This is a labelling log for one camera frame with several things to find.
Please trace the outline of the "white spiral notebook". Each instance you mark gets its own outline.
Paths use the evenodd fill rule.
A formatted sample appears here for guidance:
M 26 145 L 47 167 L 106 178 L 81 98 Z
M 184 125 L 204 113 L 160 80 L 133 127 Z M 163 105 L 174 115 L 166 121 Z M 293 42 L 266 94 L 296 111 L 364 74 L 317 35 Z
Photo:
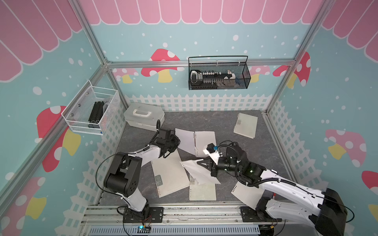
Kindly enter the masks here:
M 203 150 L 209 144 L 217 145 L 213 131 L 187 131 L 176 128 L 175 135 L 180 140 L 178 148 L 195 155 L 197 158 L 207 157 Z

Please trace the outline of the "small green spiral notebook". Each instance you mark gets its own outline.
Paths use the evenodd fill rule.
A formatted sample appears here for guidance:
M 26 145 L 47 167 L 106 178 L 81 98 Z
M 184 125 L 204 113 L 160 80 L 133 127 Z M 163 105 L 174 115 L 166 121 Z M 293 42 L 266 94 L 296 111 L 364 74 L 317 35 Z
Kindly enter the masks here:
M 189 185 L 190 201 L 216 201 L 215 184 L 199 184 L 192 176 L 190 176 Z

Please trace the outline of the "cream spiral notebook with label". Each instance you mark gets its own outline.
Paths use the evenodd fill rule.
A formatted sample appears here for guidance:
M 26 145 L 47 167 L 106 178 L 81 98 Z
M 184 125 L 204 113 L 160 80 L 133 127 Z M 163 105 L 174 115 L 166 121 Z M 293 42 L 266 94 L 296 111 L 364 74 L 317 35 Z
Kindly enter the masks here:
M 234 133 L 254 139 L 256 136 L 258 117 L 239 113 Z

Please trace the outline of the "large cream spiral notebook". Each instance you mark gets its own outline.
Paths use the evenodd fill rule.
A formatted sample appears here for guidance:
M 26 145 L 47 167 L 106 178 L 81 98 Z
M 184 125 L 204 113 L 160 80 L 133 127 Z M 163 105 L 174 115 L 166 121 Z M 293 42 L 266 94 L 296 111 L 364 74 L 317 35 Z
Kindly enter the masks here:
M 153 160 L 151 164 L 159 198 L 189 187 L 190 181 L 181 164 L 178 150 L 175 150 L 167 158 Z

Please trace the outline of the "torn white page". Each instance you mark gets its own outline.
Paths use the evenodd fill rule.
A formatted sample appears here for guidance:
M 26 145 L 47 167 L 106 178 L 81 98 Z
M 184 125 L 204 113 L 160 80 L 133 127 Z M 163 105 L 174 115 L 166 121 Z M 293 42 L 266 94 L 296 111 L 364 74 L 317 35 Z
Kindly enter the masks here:
M 219 180 L 216 177 L 211 176 L 211 172 L 206 168 L 198 165 L 200 160 L 188 160 L 180 162 L 181 165 L 189 172 L 189 174 L 201 184 L 220 184 Z

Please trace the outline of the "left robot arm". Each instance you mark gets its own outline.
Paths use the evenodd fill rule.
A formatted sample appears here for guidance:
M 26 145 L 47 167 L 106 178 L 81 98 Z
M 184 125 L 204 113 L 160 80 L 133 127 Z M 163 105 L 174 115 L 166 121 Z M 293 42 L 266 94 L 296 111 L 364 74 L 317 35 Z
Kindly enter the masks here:
M 146 213 L 148 201 L 138 189 L 141 168 L 155 159 L 167 158 L 179 144 L 180 139 L 175 130 L 157 128 L 144 148 L 133 152 L 117 152 L 105 158 L 103 162 L 108 159 L 112 159 L 112 162 L 102 185 L 95 177 L 97 187 L 103 192 L 120 197 L 126 202 L 127 209 L 133 213 Z

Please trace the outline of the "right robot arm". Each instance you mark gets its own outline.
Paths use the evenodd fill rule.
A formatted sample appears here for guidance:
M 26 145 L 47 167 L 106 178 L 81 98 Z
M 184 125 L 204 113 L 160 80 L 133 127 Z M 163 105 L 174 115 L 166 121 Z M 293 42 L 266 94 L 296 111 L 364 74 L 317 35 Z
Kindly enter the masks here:
M 228 172 L 237 179 L 234 192 L 245 204 L 241 211 L 251 220 L 289 220 L 313 227 L 322 236 L 342 236 L 349 220 L 339 194 L 328 188 L 313 189 L 279 176 L 250 161 L 236 142 L 209 144 L 203 151 L 204 159 L 196 166 L 207 169 L 216 178 L 219 171 Z

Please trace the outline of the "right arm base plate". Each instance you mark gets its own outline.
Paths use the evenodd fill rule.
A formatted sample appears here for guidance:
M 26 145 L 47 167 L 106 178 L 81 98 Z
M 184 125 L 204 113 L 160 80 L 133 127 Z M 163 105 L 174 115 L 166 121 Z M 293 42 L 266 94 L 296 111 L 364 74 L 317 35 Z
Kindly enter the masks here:
M 243 222 L 268 222 L 268 223 L 279 223 L 283 220 L 281 218 L 275 219 L 270 217 L 265 211 L 254 210 L 249 206 L 240 207 L 241 216 Z

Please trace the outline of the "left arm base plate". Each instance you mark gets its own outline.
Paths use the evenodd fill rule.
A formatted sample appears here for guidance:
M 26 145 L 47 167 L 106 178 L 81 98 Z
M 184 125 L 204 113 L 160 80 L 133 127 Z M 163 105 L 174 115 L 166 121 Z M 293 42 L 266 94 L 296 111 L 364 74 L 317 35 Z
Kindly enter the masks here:
M 162 223 L 164 208 L 147 206 L 142 212 L 128 207 L 122 211 L 123 223 Z

